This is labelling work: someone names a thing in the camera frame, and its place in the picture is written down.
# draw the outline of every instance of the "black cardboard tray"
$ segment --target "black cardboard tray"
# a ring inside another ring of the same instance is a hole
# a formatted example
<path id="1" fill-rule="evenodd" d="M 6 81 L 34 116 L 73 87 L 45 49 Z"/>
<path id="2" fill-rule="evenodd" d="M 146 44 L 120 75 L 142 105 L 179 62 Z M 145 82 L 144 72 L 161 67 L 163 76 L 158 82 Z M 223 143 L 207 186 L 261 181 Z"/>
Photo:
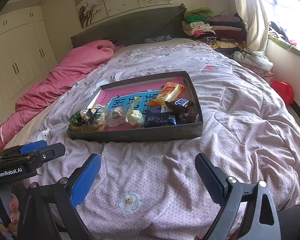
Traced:
<path id="1" fill-rule="evenodd" d="M 67 134 L 71 139 L 82 139 L 86 141 L 95 142 L 154 142 L 154 141 L 170 141 L 181 139 L 193 139 L 202 135 L 203 118 L 202 112 L 189 74 L 186 71 L 160 73 L 137 78 L 126 79 L 110 84 L 100 86 L 100 88 L 91 96 L 88 102 L 82 108 L 86 108 L 100 90 L 111 90 L 120 86 L 136 86 L 136 83 L 148 82 L 152 80 L 167 80 L 175 77 L 182 77 L 186 87 L 187 99 L 194 102 L 195 106 L 189 110 L 189 113 L 199 114 L 200 122 L 190 124 L 180 124 L 173 126 L 143 128 L 143 129 L 130 129 L 119 131 L 97 131 L 97 132 L 70 132 Z"/>

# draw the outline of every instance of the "windowsill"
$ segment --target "windowsill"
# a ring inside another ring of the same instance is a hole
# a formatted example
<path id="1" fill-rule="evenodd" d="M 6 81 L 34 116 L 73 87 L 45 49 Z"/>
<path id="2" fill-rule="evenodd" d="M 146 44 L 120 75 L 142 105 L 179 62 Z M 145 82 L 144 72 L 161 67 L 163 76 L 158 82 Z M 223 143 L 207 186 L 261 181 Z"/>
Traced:
<path id="1" fill-rule="evenodd" d="M 268 36 L 268 39 L 273 41 L 275 44 L 279 45 L 281 48 L 287 51 L 291 51 L 293 54 L 300 57 L 300 50 L 296 46 L 293 46 L 285 41 L 279 40 L 272 36 Z"/>

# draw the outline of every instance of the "gray headboard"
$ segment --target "gray headboard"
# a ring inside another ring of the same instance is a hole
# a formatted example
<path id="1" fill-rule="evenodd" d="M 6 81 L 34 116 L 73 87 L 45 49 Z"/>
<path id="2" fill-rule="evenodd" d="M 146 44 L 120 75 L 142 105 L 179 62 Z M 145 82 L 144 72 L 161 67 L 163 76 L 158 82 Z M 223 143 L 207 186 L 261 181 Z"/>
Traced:
<path id="1" fill-rule="evenodd" d="M 172 38 L 186 38 L 181 21 L 186 8 L 164 7 L 126 14 L 93 26 L 71 37 L 73 48 L 105 38 L 116 39 L 125 46 L 141 44 L 146 38 L 170 34 Z"/>

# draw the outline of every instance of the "window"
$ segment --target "window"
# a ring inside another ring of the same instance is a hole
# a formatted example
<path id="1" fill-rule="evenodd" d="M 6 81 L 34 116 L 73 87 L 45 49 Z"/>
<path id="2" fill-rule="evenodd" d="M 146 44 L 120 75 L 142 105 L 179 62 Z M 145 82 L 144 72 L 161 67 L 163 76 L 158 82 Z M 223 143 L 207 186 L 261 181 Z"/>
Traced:
<path id="1" fill-rule="evenodd" d="M 269 21 L 277 22 L 286 30 L 288 39 L 295 40 L 300 50 L 300 1 L 263 0 Z"/>

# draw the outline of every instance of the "curtain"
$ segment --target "curtain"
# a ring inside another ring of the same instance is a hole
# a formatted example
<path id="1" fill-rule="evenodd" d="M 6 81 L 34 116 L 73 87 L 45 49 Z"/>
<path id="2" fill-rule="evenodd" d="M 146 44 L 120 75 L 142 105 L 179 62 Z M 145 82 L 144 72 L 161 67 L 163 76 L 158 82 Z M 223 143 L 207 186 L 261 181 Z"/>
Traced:
<path id="1" fill-rule="evenodd" d="M 238 15 L 246 25 L 247 50 L 251 54 L 265 55 L 269 21 L 262 0 L 234 0 Z"/>

